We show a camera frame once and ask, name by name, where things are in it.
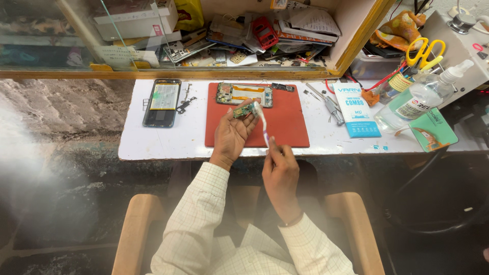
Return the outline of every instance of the white table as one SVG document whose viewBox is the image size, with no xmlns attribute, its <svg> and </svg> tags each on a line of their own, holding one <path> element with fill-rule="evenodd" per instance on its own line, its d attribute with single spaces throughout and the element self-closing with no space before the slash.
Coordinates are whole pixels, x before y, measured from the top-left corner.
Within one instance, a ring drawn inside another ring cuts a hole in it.
<svg viewBox="0 0 489 275">
<path fill-rule="evenodd" d="M 188 98 L 195 96 L 182 115 L 177 114 L 172 128 L 146 128 L 142 126 L 144 117 L 143 100 L 149 98 L 153 80 L 136 80 L 133 97 L 127 113 L 124 131 L 119 145 L 121 160 L 176 160 L 209 158 L 213 148 L 204 146 L 205 118 L 207 111 L 207 93 L 210 82 L 183 81 L 179 102 L 185 98 L 189 83 L 192 84 Z M 232 83 L 261 83 L 262 81 L 230 81 Z M 311 146 L 309 148 L 293 148 L 296 156 L 325 156 L 341 154 L 378 154 L 378 153 L 421 153 L 423 149 L 410 130 L 403 131 L 398 137 L 382 132 L 382 137 L 350 138 L 347 128 L 337 126 L 334 117 L 326 109 L 324 101 L 318 101 L 309 94 L 306 83 L 301 81 L 276 81 L 281 84 L 296 85 L 302 105 L 304 120 Z M 364 87 L 371 87 L 376 81 L 362 80 Z M 325 90 L 324 83 L 311 82 L 318 91 Z M 332 99 L 336 96 L 328 92 Z M 375 114 L 383 107 L 377 103 L 371 108 Z M 488 150 L 481 138 L 474 138 L 463 125 L 457 124 L 455 133 L 459 142 L 451 145 L 449 151 L 481 151 Z M 266 148 L 245 148 L 242 157 L 264 156 Z"/>
</svg>

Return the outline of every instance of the white checkered shirt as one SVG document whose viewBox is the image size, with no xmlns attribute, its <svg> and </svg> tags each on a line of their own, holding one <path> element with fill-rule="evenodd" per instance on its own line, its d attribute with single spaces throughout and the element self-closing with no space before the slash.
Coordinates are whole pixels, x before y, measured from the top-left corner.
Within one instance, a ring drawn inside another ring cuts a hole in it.
<svg viewBox="0 0 489 275">
<path fill-rule="evenodd" d="M 352 263 L 306 214 L 296 225 L 279 227 L 290 254 L 253 225 L 238 248 L 229 236 L 213 238 L 228 178 L 229 172 L 204 162 L 168 220 L 151 261 L 153 274 L 354 274 Z"/>
</svg>

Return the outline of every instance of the chair armrest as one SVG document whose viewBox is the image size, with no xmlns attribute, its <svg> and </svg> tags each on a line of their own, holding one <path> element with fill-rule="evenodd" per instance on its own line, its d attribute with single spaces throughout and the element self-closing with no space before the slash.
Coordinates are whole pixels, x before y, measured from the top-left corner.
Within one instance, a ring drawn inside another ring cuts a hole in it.
<svg viewBox="0 0 489 275">
<path fill-rule="evenodd" d="M 353 265 L 358 275 L 385 275 L 378 253 L 372 225 L 362 198 L 357 193 L 344 192 L 325 197 L 325 211 L 345 224 Z"/>
<path fill-rule="evenodd" d="M 115 254 L 112 275 L 139 275 L 148 229 L 165 213 L 157 196 L 138 194 L 131 198 Z"/>
</svg>

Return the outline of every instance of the scissors handle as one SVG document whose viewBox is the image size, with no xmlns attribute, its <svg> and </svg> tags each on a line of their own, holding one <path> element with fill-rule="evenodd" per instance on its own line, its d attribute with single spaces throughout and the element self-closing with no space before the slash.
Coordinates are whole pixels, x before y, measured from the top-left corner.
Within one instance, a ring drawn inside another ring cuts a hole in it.
<svg viewBox="0 0 489 275">
<path fill-rule="evenodd" d="M 409 51 L 411 50 L 411 47 L 414 46 L 414 44 L 418 41 L 423 41 L 423 45 L 421 46 L 420 50 L 418 51 L 418 53 L 416 53 L 416 57 L 415 58 L 410 58 L 409 57 Z M 416 64 L 416 62 L 422 57 L 422 50 L 426 47 L 426 45 L 428 45 L 428 39 L 425 38 L 425 37 L 420 37 L 418 39 L 416 39 L 415 41 L 413 41 L 409 47 L 407 48 L 407 51 L 406 51 L 406 64 L 409 66 L 409 67 L 412 67 Z"/>
<path fill-rule="evenodd" d="M 424 68 L 426 65 L 428 65 L 429 62 L 426 61 L 426 59 L 428 58 L 429 54 L 433 50 L 433 46 L 436 43 L 440 43 L 442 45 L 442 49 L 440 50 L 440 53 L 437 56 L 435 56 L 435 58 L 441 56 L 445 52 L 445 48 L 446 48 L 445 42 L 443 42 L 442 40 L 439 40 L 439 39 L 433 40 L 431 42 L 431 44 L 429 45 L 428 49 L 426 50 L 426 52 L 423 54 L 423 58 L 421 59 L 420 68 Z"/>
</svg>

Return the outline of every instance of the toothbrush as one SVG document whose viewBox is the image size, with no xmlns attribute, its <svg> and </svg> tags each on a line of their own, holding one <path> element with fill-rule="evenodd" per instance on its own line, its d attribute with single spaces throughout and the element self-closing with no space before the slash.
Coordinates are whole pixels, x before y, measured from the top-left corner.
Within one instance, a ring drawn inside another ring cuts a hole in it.
<svg viewBox="0 0 489 275">
<path fill-rule="evenodd" d="M 262 119 L 263 122 L 263 139 L 265 139 L 265 144 L 267 145 L 267 148 L 269 149 L 270 146 L 268 144 L 268 140 L 270 139 L 267 134 L 267 121 L 265 120 L 265 115 L 263 114 L 263 110 L 260 107 L 260 104 L 257 101 L 253 101 L 253 114 L 255 116 L 259 116 Z"/>
</svg>

